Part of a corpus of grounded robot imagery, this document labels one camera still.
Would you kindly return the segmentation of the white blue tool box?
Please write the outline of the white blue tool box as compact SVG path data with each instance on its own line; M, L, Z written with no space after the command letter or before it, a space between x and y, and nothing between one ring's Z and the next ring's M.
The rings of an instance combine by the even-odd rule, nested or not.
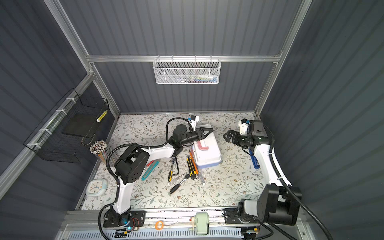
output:
M198 169L216 167L222 162L222 155L214 132L192 146L194 161Z

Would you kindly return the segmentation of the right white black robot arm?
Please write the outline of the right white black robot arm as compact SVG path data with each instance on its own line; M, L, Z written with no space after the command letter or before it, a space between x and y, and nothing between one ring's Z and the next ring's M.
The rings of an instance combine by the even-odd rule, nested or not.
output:
M281 225L294 226L303 209L317 223L328 240L333 237L321 220L302 202L302 192L293 187L284 175L275 155L275 139L271 130L258 120L242 119L239 131L228 130L226 142L240 147L251 159L258 163L263 172L265 187L257 200L241 199L237 208L223 209L227 224L239 221L243 224L256 221L269 231L261 237L272 237L274 230L286 238L294 237L281 229Z

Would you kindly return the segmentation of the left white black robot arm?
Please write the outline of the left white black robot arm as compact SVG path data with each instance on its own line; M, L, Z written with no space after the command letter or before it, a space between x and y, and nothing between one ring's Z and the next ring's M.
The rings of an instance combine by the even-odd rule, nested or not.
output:
M108 213L121 217L131 211L131 195L134 183L142 176L148 162L163 158L176 157L185 145L197 143L212 135L214 129L197 127L197 116L189 119L172 118L166 123L166 141L156 146L144 146L137 143L120 145L108 153L105 158L109 174L117 183L114 202L102 207Z

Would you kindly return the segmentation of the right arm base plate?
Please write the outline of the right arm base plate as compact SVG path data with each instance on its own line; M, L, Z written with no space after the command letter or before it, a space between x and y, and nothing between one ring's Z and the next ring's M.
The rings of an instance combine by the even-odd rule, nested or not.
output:
M239 213L237 208L225 208L221 211L224 216L225 223L228 225L235 224L259 224L256 216L248 215L245 213Z

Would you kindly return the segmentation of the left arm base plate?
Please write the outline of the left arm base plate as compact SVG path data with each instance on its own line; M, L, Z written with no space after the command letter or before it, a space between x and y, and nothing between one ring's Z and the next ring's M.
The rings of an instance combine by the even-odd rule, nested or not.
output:
M113 209L107 210L101 220L104 228L142 227L146 218L146 211L126 211L119 215Z

